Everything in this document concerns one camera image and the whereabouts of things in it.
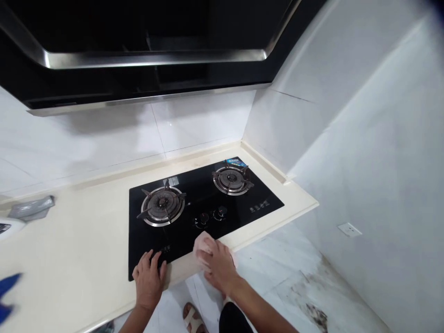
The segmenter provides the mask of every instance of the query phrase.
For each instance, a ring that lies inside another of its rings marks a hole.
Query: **white tile wall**
[[[421,7],[421,1],[329,1],[272,88],[319,104],[330,122],[421,16]]]
[[[152,104],[166,152],[216,140],[240,140],[255,91]]]
[[[296,176],[297,161],[424,12],[421,1],[327,2],[257,93],[245,141]]]
[[[442,332],[444,32],[431,12],[295,167],[318,246],[394,333]],[[363,235],[348,239],[350,222]]]
[[[255,91],[34,117],[0,88],[0,199],[242,138]]]
[[[256,93],[244,140],[287,173],[323,128],[316,104],[265,89]]]

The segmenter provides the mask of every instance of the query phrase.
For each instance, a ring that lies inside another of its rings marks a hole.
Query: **black pants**
[[[222,309],[219,319],[219,332],[253,333],[253,330],[242,311],[233,302],[228,302]]]

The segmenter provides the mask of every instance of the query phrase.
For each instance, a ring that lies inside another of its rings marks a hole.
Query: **right hand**
[[[210,271],[206,271],[204,276],[207,281],[221,293],[230,296],[234,284],[240,279],[231,258],[230,250],[220,241],[213,243],[205,239],[205,243],[210,247],[213,254],[208,254],[202,250],[197,253],[198,257],[208,263]]]

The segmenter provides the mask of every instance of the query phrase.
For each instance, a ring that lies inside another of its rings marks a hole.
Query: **finger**
[[[142,266],[142,262],[143,262],[143,260],[145,259],[145,257],[147,256],[147,252],[145,252],[141,257],[140,257],[140,260],[139,260],[139,263],[137,264],[137,268],[138,268],[138,270],[139,270],[139,273],[142,273],[143,272],[143,266]]]
[[[160,267],[160,283],[162,286],[165,285],[166,278],[167,278],[167,261],[164,260],[162,266]]]
[[[224,248],[224,244],[220,241],[220,240],[216,240],[216,245],[217,245],[217,248],[219,249],[219,251],[220,252],[223,252],[223,248]]]
[[[138,277],[139,277],[139,270],[138,270],[138,268],[136,266],[133,269],[133,279],[137,280]]]
[[[151,258],[151,255],[153,254],[153,250],[149,250],[147,255],[142,260],[142,267],[143,271],[149,271],[149,259]]]
[[[210,261],[211,261],[211,259],[213,258],[213,257],[211,256],[211,254],[206,253],[205,251],[202,251],[202,250],[198,250],[198,251],[197,251],[197,257],[198,257],[199,259],[203,260],[204,262],[206,262],[207,264],[209,264]]]
[[[213,240],[211,240],[210,238],[205,238],[203,241],[205,242],[206,245],[208,245],[208,247],[210,248],[212,253],[214,253],[218,250],[217,244]]]
[[[157,273],[157,261],[159,260],[160,255],[162,254],[162,251],[159,251],[154,255],[154,257],[151,259],[151,270],[153,272]]]

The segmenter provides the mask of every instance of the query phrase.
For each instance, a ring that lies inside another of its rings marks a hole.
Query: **hand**
[[[160,267],[160,274],[157,272],[157,261],[161,251],[154,255],[150,263],[149,259],[152,254],[153,250],[145,252],[133,270],[133,278],[136,282],[136,306],[150,311],[154,311],[160,301],[167,273],[166,261]]]
[[[231,258],[230,250],[220,241],[214,244],[211,240],[205,239],[205,243],[210,247],[212,255],[202,250],[197,253],[198,257],[208,263],[210,272],[204,273],[207,281],[221,293],[230,296],[234,284],[241,279]]]

